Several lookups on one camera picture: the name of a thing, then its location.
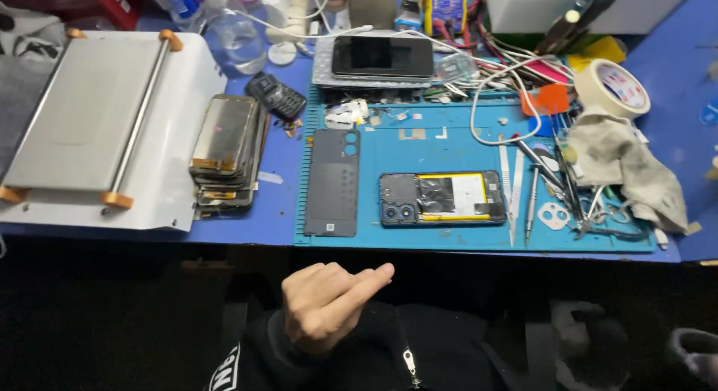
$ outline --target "plastic water bottle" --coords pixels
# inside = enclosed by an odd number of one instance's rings
[[[197,0],[168,0],[172,8],[169,15],[181,31],[200,33],[206,20]]]
[[[252,22],[238,11],[227,8],[215,13],[205,34],[207,40],[216,39],[240,73],[262,71],[267,63],[267,52]]]

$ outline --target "blue table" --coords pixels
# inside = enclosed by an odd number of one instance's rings
[[[162,14],[143,17],[138,24],[137,30],[156,31],[173,27],[174,25],[169,19]],[[259,28],[259,33],[264,38],[263,27]],[[281,75],[282,82],[297,92],[306,95],[311,80],[312,64],[311,58],[300,54],[291,65],[286,67],[279,67],[269,63],[265,68],[265,72]],[[228,75],[230,81],[225,92],[233,95],[244,95],[244,85],[250,77],[239,75],[238,73],[229,73]],[[294,214],[299,187],[301,144],[301,136],[288,138],[280,126],[270,126],[260,171],[279,175],[282,178],[282,183],[260,181],[254,206],[249,212],[243,215],[219,216],[195,221],[189,233],[168,230],[108,230],[67,226],[23,226],[19,224],[0,224],[0,232],[4,234],[84,239],[291,246],[293,244]],[[681,261],[678,248],[674,242],[670,243],[668,250],[656,249],[651,254],[526,254],[514,252],[491,252],[490,254],[570,259],[633,260],[637,262],[675,263]]]

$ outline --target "blue silicone repair mat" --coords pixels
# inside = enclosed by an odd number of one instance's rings
[[[311,137],[315,129],[324,129],[324,106],[321,92],[312,86],[304,121],[304,133]],[[569,252],[650,252],[655,248],[653,238],[641,241],[623,241],[614,236],[589,234],[574,240],[575,233],[568,227],[551,230],[535,217],[534,230],[528,246],[525,244],[525,213],[531,192],[532,174],[530,160],[525,159],[521,194],[520,215],[516,221],[516,240],[510,245],[508,222],[501,226],[416,226],[407,228],[384,228],[381,224],[379,177],[386,172],[460,172],[494,169],[500,171],[499,151],[496,146],[486,146],[476,141],[470,133],[469,103],[378,105],[382,109],[381,124],[358,126],[361,134],[359,161],[359,190],[357,232],[352,238],[330,236],[305,236],[302,232],[304,211],[307,204],[307,188],[310,171],[311,147],[304,142],[301,160],[301,185],[297,202],[297,221],[294,244],[313,247],[432,249],[454,251],[569,251]],[[396,117],[406,112],[406,118]],[[499,118],[507,118],[502,126]],[[495,141],[499,133],[507,137],[519,132],[528,133],[526,116],[521,112],[517,98],[498,96],[478,104],[475,127],[480,137]],[[400,129],[404,136],[412,135],[411,129],[424,129],[425,139],[399,139]],[[548,138],[530,138],[526,142],[533,147],[536,140],[550,144]],[[517,147],[507,146],[513,184],[514,163]],[[558,202],[550,198],[543,181],[539,181],[536,210],[543,203]],[[607,219],[604,226],[611,229],[636,230],[633,223],[621,224]]]

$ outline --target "person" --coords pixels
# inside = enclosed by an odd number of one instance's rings
[[[334,262],[295,272],[282,282],[283,308],[247,327],[207,389],[507,389],[481,318],[371,300],[394,273],[387,263],[352,275]]]

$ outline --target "gray cloth rag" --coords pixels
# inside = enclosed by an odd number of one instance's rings
[[[569,130],[568,142],[576,150],[584,175],[579,187],[622,184],[633,215],[652,221],[660,229],[684,232],[688,228],[681,184],[635,135],[630,120],[589,106]]]

